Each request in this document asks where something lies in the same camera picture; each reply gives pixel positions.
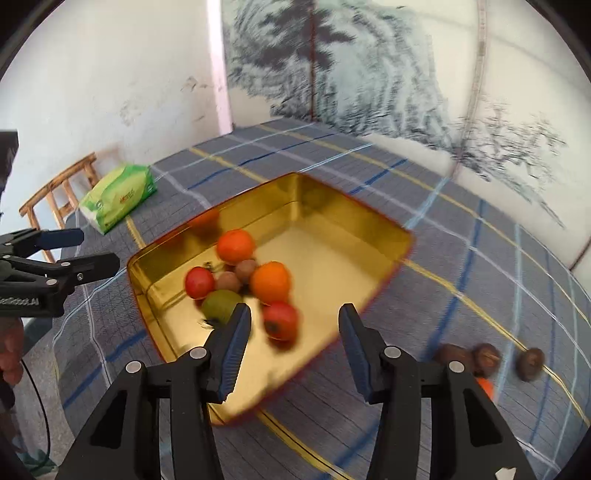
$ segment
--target green tissue pack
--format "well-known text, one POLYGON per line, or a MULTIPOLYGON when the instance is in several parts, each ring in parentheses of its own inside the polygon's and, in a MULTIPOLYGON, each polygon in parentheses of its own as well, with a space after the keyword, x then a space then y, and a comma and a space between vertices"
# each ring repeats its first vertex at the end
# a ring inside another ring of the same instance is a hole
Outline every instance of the green tissue pack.
POLYGON ((105 234, 155 191, 148 167, 124 165, 109 172, 84 196, 80 211, 105 234))

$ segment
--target pink vertical strip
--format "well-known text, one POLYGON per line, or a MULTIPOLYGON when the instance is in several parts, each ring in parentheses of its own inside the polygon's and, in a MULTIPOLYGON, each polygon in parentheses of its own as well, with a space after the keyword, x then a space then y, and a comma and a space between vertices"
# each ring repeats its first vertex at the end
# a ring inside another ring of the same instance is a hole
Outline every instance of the pink vertical strip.
POLYGON ((207 0, 209 56, 212 61, 213 94, 216 101, 217 126, 220 135, 232 132, 232 111, 228 96, 226 59, 223 48, 221 0, 207 0))

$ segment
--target green fruit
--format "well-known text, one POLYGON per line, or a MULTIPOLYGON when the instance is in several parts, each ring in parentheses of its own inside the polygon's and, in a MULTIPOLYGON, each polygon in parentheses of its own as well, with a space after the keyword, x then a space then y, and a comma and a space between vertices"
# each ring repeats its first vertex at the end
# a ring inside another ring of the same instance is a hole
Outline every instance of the green fruit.
POLYGON ((216 319, 224 325, 230 321, 232 312, 242 297, 230 290, 216 290, 205 297, 201 311, 207 320, 216 319))

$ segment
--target finger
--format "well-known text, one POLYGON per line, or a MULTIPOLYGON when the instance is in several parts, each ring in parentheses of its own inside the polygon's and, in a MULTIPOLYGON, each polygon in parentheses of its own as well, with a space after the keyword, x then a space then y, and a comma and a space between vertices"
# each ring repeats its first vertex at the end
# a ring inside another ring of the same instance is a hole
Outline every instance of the finger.
POLYGON ((5 372, 10 371, 18 367, 20 361, 21 355, 19 353, 0 353, 0 370, 4 370, 5 372))
POLYGON ((4 334, 4 345, 9 352, 19 353, 22 351, 22 343, 25 338, 25 329, 19 320, 15 326, 4 334))
POLYGON ((4 372, 4 380, 12 386, 15 386, 22 380, 22 365, 18 364, 18 366, 10 371, 4 372))

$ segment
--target human hand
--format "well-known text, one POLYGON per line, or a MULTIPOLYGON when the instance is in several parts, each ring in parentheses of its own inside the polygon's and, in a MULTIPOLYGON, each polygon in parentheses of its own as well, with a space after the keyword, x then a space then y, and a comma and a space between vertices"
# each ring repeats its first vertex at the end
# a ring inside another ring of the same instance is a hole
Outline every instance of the human hand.
POLYGON ((10 385, 16 385, 22 378, 24 338, 25 330, 20 318, 0 318, 0 370, 10 385))

